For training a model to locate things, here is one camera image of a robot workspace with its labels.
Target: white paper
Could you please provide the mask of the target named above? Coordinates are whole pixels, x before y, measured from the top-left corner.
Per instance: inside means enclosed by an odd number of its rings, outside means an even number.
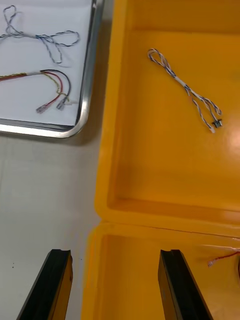
[[[5,34],[6,22],[3,9],[15,5],[22,13],[13,21],[17,30],[31,34],[52,35],[66,30],[77,31],[80,42],[73,47],[62,48],[63,65],[52,62],[44,44],[30,38],[8,38],[0,42],[0,75],[58,69],[66,73],[72,84],[70,99],[79,102],[92,0],[0,0],[0,34]],[[61,42],[71,43],[74,36],[64,35]],[[58,58],[53,45],[50,49]],[[67,91],[67,82],[63,82]],[[0,82],[0,118],[44,124],[73,126],[76,123],[79,104],[56,109],[57,100],[43,114],[36,108],[56,96],[56,85],[44,75],[28,76]]]

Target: gray floor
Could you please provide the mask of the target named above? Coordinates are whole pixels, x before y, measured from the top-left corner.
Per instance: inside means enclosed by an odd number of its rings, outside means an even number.
[[[80,319],[94,210],[113,0],[105,1],[89,121],[61,141],[0,137],[0,319],[16,319],[51,249],[71,249],[66,319]]]

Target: yellow plastic case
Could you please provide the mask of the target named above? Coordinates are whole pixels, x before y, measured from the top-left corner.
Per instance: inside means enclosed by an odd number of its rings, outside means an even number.
[[[182,250],[214,320],[240,318],[237,259],[207,266],[239,248],[239,12],[236,0],[115,0],[95,198],[106,223],[90,241],[82,320],[164,319],[161,249]],[[215,134],[150,48],[219,106]]]
[[[239,320],[236,257],[208,268],[209,260],[237,246],[230,237],[102,223],[90,238],[81,320],[165,320],[161,249],[182,251],[214,320]]]

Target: stainless steel tray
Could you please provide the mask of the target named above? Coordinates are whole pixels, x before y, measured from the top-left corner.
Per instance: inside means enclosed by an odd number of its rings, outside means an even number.
[[[104,0],[92,0],[85,63],[80,91],[78,114],[74,126],[0,119],[0,133],[38,137],[69,138],[82,130],[89,116],[99,29]]]

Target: black connector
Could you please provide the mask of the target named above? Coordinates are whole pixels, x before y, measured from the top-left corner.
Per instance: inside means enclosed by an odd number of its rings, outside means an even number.
[[[215,120],[212,122],[212,124],[215,126],[215,128],[220,128],[223,126],[222,119]]]

